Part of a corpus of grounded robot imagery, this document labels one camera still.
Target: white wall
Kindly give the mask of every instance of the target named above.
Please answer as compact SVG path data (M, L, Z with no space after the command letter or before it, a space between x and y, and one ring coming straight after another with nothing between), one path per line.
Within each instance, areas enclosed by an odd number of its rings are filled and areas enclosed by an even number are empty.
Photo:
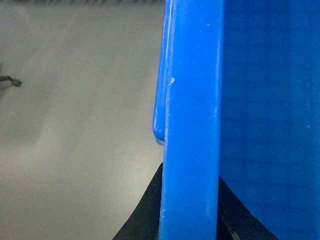
M0 4L0 239L110 240L162 162L163 5Z

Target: blue plastic edge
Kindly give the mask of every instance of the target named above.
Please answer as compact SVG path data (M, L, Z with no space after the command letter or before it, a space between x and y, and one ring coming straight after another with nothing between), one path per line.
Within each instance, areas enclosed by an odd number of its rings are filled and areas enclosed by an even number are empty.
M162 46L169 44L161 50L159 71L165 69L153 122L153 130L163 124L165 109L159 239L215 240L224 1L167 0L165 6ZM157 133L162 140L163 129Z

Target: blue plastic panel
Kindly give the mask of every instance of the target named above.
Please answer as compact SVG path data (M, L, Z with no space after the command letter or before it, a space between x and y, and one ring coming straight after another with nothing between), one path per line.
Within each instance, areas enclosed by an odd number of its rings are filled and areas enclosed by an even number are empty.
M161 101L155 107L157 112L165 106L160 240L216 239L223 2L166 2L165 13L172 18L164 19L174 20L169 22L171 30L164 23L172 43L171 69L165 77L160 73L159 81L165 85L158 83ZM157 120L163 124L161 115L155 117L155 125ZM155 136L162 140L157 131L161 127L155 125Z
M220 174L280 240L320 239L320 1L225 0Z

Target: black plastic piece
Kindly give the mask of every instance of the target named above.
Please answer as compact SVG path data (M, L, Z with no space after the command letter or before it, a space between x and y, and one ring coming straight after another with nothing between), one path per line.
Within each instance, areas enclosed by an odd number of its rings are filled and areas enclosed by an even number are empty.
M0 82L10 81L11 84L15 87L20 87L22 85L22 81L16 78L12 78L10 76L0 76Z
M161 164L132 215L113 240L157 240L160 218ZM278 240L219 177L217 240Z

